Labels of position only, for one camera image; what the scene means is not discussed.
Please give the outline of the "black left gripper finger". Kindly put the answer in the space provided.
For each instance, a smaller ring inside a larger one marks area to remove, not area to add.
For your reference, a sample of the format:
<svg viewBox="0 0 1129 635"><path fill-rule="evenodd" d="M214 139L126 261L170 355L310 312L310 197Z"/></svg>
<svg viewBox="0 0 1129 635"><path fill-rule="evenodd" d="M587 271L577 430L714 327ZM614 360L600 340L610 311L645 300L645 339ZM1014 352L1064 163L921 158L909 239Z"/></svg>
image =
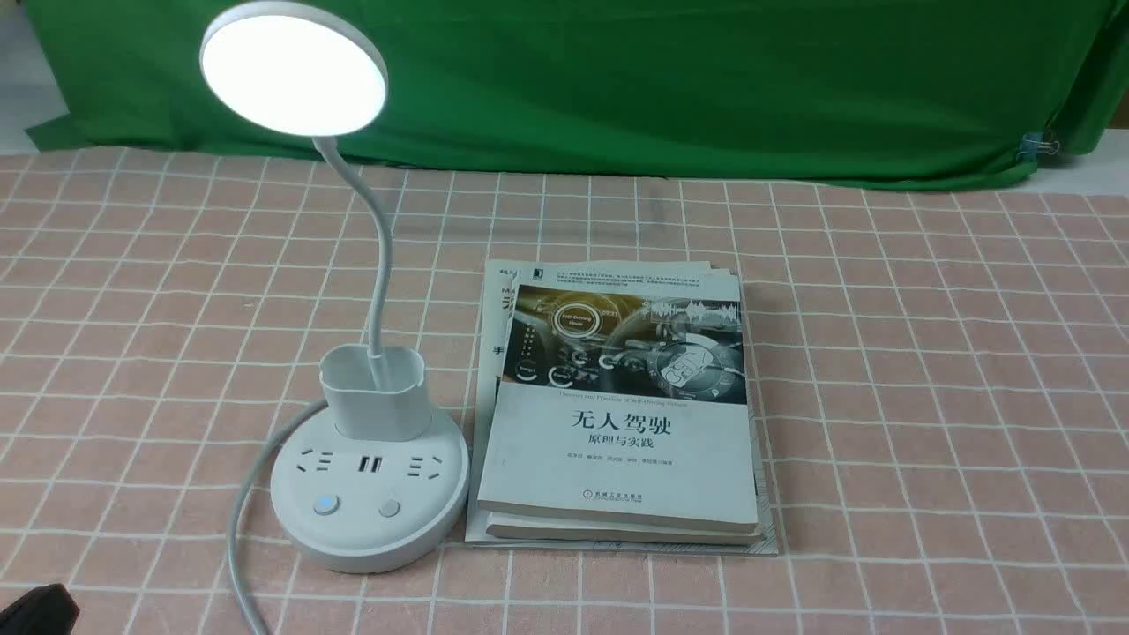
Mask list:
<svg viewBox="0 0 1129 635"><path fill-rule="evenodd" d="M71 634L80 615L73 595L61 583L32 588L1 612L1 634Z"/></svg>

